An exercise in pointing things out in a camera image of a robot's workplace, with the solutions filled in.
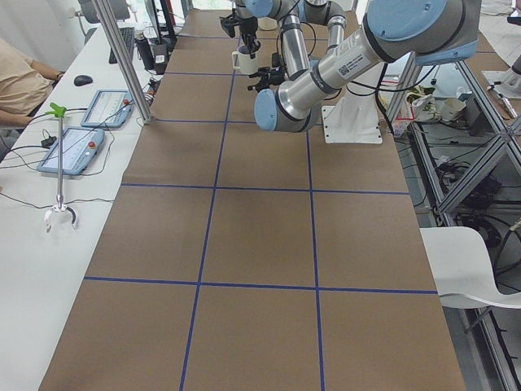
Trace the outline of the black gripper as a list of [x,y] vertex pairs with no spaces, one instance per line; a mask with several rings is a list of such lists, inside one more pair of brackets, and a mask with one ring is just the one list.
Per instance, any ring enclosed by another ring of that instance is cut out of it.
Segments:
[[279,86],[281,85],[285,80],[285,72],[284,67],[278,66],[274,68],[270,67],[262,67],[258,68],[258,70],[249,75],[249,78],[255,78],[259,77],[260,81],[257,82],[255,85],[251,85],[247,87],[248,91],[255,90],[256,92],[260,92],[262,90],[268,89],[271,86]]
[[243,41],[242,53],[249,55],[251,59],[256,58],[256,52],[261,47],[261,43],[256,38],[257,29],[258,21],[255,16],[239,18],[239,32]]

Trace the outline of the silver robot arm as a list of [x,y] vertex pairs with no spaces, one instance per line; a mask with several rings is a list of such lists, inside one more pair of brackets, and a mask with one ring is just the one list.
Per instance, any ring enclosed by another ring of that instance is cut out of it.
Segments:
[[301,24],[326,26],[330,34],[330,49],[342,42],[347,25],[345,11],[334,1],[236,1],[232,18],[239,24],[246,54],[251,58],[261,47],[256,31],[258,21],[263,17],[278,23],[282,65],[292,81],[309,69]]
[[376,64],[410,52],[418,66],[470,58],[478,46],[479,1],[372,1],[361,27],[333,46],[316,64],[288,68],[288,81],[258,93],[257,125],[299,133],[314,126],[319,103]]

